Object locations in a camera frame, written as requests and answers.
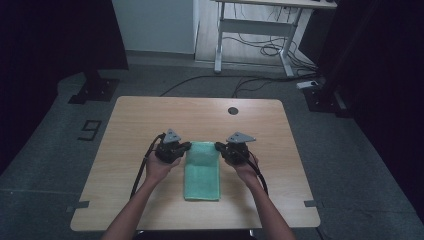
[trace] gray carpet floor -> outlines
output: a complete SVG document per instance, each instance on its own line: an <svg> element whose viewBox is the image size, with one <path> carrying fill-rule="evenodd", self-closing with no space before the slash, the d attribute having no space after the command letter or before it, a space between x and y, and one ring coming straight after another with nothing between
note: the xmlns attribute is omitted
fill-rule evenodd
<svg viewBox="0 0 424 240"><path fill-rule="evenodd" d="M0 176L0 239L99 239L101 232L70 229L107 122L119 96L159 96L175 84L211 68L132 64L130 71L102 71L119 78L111 102L68 104L84 82L78 74L61 81L59 95L43 122ZM281 73L226 69L221 76ZM231 97L240 77L202 78L166 96ZM424 239L424 226L353 119L310 112L296 89L302 80L272 83L239 98L282 101L314 196L323 239ZM247 87L258 88L261 82ZM101 120L94 141L80 141L86 120ZM294 229L298 239L321 239L316 229ZM264 239L260 230L259 239Z"/></svg>

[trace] power strip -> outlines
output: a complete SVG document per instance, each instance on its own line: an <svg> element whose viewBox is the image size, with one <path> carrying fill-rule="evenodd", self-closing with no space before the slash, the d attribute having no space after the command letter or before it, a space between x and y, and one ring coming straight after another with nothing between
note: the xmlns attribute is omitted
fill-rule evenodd
<svg viewBox="0 0 424 240"><path fill-rule="evenodd" d="M307 81L296 84L297 89L301 90L304 88L317 87L319 84L316 81Z"/></svg>

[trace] round hole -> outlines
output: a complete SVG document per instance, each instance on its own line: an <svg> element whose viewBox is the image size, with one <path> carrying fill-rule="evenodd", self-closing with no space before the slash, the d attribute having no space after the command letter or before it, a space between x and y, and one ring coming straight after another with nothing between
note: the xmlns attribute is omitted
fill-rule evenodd
<svg viewBox="0 0 424 240"><path fill-rule="evenodd" d="M235 107L230 107L230 108L228 109L228 113L229 113L229 114L231 114L231 115L237 115L237 113L238 113L238 109L237 109L237 108L235 108Z"/></svg>

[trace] folded towel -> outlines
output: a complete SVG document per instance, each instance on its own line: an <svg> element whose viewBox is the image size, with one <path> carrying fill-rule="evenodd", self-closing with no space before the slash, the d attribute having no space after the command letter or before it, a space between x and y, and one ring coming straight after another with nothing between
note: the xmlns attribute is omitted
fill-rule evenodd
<svg viewBox="0 0 424 240"><path fill-rule="evenodd" d="M212 142L192 142L186 152L184 199L219 200L219 152Z"/></svg>

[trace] person's left hand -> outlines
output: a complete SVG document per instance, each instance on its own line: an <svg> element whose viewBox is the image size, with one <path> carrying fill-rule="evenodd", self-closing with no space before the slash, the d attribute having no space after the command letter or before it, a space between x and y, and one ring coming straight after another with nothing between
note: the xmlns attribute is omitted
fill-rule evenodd
<svg viewBox="0 0 424 240"><path fill-rule="evenodd" d="M151 152L146 163L146 179L154 184L160 183L166 178L171 169L180 164L181 158L177 158L172 164L162 162L155 155L155 151Z"/></svg>

